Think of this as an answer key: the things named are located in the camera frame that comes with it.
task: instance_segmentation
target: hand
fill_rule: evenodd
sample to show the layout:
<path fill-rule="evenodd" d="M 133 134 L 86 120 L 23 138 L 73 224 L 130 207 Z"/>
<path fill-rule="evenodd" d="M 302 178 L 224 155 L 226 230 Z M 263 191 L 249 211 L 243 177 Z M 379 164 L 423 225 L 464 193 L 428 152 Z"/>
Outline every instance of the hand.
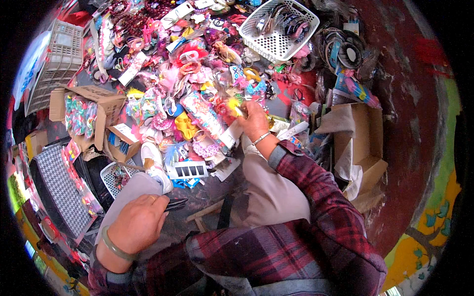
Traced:
<path fill-rule="evenodd" d="M 255 142 L 268 132 L 268 120 L 260 104 L 254 101 L 245 101 L 242 107 L 247 108 L 248 117 L 237 117 L 237 121 L 244 128 L 244 133 Z"/>
<path fill-rule="evenodd" d="M 164 214 L 170 199 L 165 196 L 144 194 L 129 202 L 109 227 L 110 240 L 122 251 L 136 254 L 153 244 L 159 237 Z"/>

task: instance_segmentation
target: painted mural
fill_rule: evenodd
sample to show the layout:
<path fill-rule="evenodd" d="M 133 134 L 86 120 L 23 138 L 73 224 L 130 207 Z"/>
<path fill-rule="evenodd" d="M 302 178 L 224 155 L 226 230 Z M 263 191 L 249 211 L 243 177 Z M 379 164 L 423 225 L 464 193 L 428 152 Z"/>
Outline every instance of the painted mural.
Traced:
<path fill-rule="evenodd" d="M 423 211 L 414 216 L 405 233 L 385 257 L 388 274 L 382 291 L 397 287 L 404 296 L 414 295 L 434 269 L 450 235 L 453 204 L 461 187 L 456 182 L 454 136 L 460 101 L 453 79 L 438 78 L 447 99 L 445 147 L 432 176 L 433 187 Z"/>

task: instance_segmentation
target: white sneaker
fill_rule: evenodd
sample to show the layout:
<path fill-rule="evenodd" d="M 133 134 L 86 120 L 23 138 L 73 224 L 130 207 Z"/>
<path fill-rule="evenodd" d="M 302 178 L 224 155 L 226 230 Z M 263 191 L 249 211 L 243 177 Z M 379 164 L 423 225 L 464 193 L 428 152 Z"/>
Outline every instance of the white sneaker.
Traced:
<path fill-rule="evenodd" d="M 244 152 L 244 155 L 247 156 L 249 154 L 256 154 L 260 155 L 261 157 L 265 158 L 255 147 L 255 145 L 252 144 L 252 141 L 245 135 L 242 134 L 240 136 L 240 142 L 242 143 L 242 151 Z"/>
<path fill-rule="evenodd" d="M 161 153 L 155 144 L 150 142 L 143 143 L 141 154 L 145 173 L 163 185 L 163 194 L 170 192 L 173 189 L 173 183 L 168 179 L 168 176 L 163 169 L 163 159 L 161 158 Z"/>

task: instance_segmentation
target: beige pants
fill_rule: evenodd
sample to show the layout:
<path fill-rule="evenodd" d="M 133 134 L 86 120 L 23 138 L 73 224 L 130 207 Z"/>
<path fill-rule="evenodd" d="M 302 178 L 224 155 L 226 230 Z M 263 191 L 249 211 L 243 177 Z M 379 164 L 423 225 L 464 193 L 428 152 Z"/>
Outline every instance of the beige pants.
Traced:
<path fill-rule="evenodd" d="M 310 207 L 304 194 L 290 180 L 270 168 L 263 157 L 247 155 L 243 169 L 250 187 L 247 197 L 234 201 L 232 211 L 241 220 L 234 221 L 235 226 L 272 225 L 301 218 L 309 221 Z M 100 241 L 102 228 L 112 224 L 127 203 L 142 194 L 162 193 L 163 187 L 156 180 L 143 172 L 135 174 L 107 211 L 95 243 Z"/>
<path fill-rule="evenodd" d="M 250 186 L 246 201 L 234 200 L 232 211 L 242 220 L 233 221 L 235 226 L 262 226 L 284 223 L 305 218 L 310 220 L 310 206 L 304 194 L 293 182 L 282 177 L 256 154 L 244 159 L 244 175 Z"/>

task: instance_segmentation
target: wooden stick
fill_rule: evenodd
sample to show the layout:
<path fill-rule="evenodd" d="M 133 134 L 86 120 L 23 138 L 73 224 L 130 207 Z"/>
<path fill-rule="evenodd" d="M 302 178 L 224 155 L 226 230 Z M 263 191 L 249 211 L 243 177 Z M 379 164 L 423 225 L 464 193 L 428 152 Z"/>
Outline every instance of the wooden stick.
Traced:
<path fill-rule="evenodd" d="M 194 219 L 194 221 L 196 222 L 196 225 L 198 226 L 199 231 L 201 233 L 207 232 L 206 227 L 204 227 L 204 223 L 202 222 L 202 219 L 200 217 L 197 217 L 196 219 Z"/>
<path fill-rule="evenodd" d="M 199 217 L 202 217 L 204 215 L 207 215 L 209 213 L 212 213 L 214 212 L 215 210 L 220 210 L 220 208 L 222 208 L 222 204 L 224 203 L 224 200 L 220 200 L 218 201 L 217 203 L 211 205 L 211 206 L 208 206 L 207 208 L 204 208 L 203 210 L 199 211 L 199 212 L 196 212 L 194 214 L 192 214 L 191 216 L 188 216 L 186 218 L 186 222 L 189 222 L 191 220 L 195 220 L 196 218 L 199 218 Z"/>

